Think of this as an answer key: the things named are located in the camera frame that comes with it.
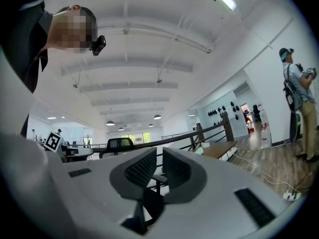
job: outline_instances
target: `person in background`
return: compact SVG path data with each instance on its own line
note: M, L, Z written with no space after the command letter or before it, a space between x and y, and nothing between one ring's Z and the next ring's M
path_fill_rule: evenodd
M252 121L250 120L250 118L248 118L247 114L248 114L248 112L244 112L244 113L243 113L246 124L247 124L248 122L252 122Z
M62 130L61 130L61 129L58 129L57 134L61 136L61 133L62 133ZM61 136L61 144L62 144L62 145L66 145L66 146L67 146L67 144L65 144L64 139L63 139L63 137L62 137L62 136Z
M36 141L36 133L35 133L35 130L32 129L32 138L31 138L31 141Z
M301 113L304 121L303 150L297 155L297 158L306 159L307 162L315 162L319 159L319 155L315 155L314 150L317 112L315 100L309 87L317 74L311 74L306 78L298 66L293 64L292 52L292 50L290 52L288 49L282 48L279 51L279 56L283 63L285 79L288 80L289 78L289 81L295 86L297 93L303 101L301 106Z

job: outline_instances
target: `desk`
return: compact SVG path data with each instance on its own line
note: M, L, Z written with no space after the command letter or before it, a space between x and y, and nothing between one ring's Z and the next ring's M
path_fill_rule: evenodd
M207 148L203 148L203 156L219 159L225 155L237 141L215 142Z

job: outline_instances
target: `office chair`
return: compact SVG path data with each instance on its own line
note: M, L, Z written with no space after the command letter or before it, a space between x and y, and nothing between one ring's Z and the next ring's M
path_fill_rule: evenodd
M103 158L106 153L114 153L114 156L118 155L119 152L126 152L135 150L134 144L129 138L113 138L108 140L106 151L100 152L99 157Z

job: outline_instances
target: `person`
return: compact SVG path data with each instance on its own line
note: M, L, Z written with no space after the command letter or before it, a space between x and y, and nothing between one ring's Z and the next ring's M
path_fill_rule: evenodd
M317 74L310 74L307 78L302 74L297 65L293 64L293 50L282 48L279 56L284 67L284 77L287 80L289 76L290 82L296 88L297 93L302 99L301 114L303 116L303 150L297 154L297 158L306 159L307 162L315 162L319 159L319 155L315 155L315 137L317 128L317 113L315 100L309 89L311 82L316 78Z
M248 122L252 122L250 120L250 118L247 116L248 112L244 112L243 115L244 115L244 118L245 118L245 122L248 123Z
M84 52L97 35L97 21L88 8L71 5L56 14L47 12L43 0L18 1L18 12L10 8L10 21L2 30L3 52L19 78L33 93L38 81L39 61L42 71L48 63L47 49L72 49ZM21 130L26 137L28 117Z
M57 134L58 134L58 135L61 135L61 133L62 133L62 130L61 130L61 129L58 129ZM67 146L67 143L65 143L65 141L64 141L64 139L63 139L62 136L61 136L61 143L60 143L60 144Z
M32 138L31 138L31 141L36 141L36 133L35 133L35 130L32 129Z

